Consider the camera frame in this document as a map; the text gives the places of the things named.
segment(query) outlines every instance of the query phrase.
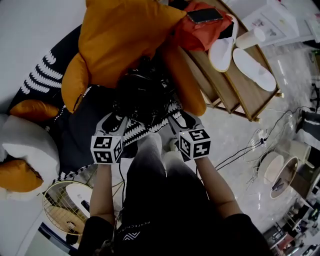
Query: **white pillow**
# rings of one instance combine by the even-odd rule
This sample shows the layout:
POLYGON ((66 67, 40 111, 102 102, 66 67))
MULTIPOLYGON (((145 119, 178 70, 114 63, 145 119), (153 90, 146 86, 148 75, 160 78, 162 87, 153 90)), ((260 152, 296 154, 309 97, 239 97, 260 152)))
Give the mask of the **white pillow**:
POLYGON ((60 168, 58 149, 49 133, 33 122, 10 115, 2 134, 2 145, 7 153, 25 160, 37 171, 45 184, 40 192, 45 191, 57 178, 60 168))
POLYGON ((7 114, 0 114, 0 162, 3 162, 7 157, 7 152, 2 146, 2 138, 3 138, 2 127, 4 126, 7 119, 8 119, 7 114))

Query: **orange pillow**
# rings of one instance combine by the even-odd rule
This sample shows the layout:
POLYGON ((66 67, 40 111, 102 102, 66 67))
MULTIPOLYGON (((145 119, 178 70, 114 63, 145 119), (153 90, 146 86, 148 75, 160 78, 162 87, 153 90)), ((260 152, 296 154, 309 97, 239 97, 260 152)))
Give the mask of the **orange pillow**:
POLYGON ((201 94, 199 84, 179 51, 179 47, 168 39, 161 45, 159 51, 172 76, 176 94, 183 109, 196 116, 202 116, 207 109, 207 105, 201 94))
POLYGON ((10 114, 31 122, 43 122, 58 115, 59 109, 41 100, 26 99, 11 110, 10 114))
POLYGON ((12 160, 0 164, 0 187, 13 192, 30 192, 44 181, 24 160, 12 160))
POLYGON ((86 0, 86 6, 79 52, 91 75, 89 82, 108 88, 116 87, 142 56, 152 58, 186 15, 154 0, 86 0))
POLYGON ((86 63, 77 53, 69 63, 62 79, 61 94, 65 107, 73 113, 88 88, 89 77, 86 63))

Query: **marble floor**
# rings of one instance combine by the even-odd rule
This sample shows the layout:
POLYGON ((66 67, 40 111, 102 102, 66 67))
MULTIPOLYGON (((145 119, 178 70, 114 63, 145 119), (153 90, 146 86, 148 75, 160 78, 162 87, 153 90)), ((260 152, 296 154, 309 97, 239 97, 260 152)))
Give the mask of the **marble floor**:
MULTIPOLYGON (((261 129, 269 133, 275 122, 282 116, 282 112, 289 109, 294 111, 299 106, 311 106, 309 101, 311 82, 317 70, 310 61, 311 49, 301 43, 295 43, 280 47, 267 46, 262 50, 285 96, 271 100, 259 115, 260 123, 249 122, 242 117, 208 108, 200 119, 213 141, 209 158, 215 166, 238 150, 245 148, 251 139, 257 143, 259 139, 255 131, 261 129)), ((280 197, 271 199, 270 187, 264 184, 259 175, 255 176, 257 178, 253 183, 250 182, 253 174, 256 174, 254 172, 256 169, 253 167, 257 164, 252 160, 258 159, 269 146, 275 146, 279 139, 295 138, 320 149, 320 143, 309 134, 304 131, 295 134, 298 115, 298 111, 293 116, 285 115, 270 134, 266 146, 250 151, 245 158, 240 157, 218 171, 231 187, 242 211, 251 217, 261 232, 282 219, 299 195, 289 187, 280 197)), ((131 159, 121 161, 121 171, 125 178, 131 162, 131 159)), ((187 164, 192 170, 196 169, 194 161, 189 161, 187 164)), ((116 185, 121 180, 119 167, 115 165, 112 167, 112 184, 116 185)), ((118 187, 114 187, 113 191, 116 192, 118 187)), ((116 211, 121 209, 121 201, 122 187, 114 196, 116 211)))

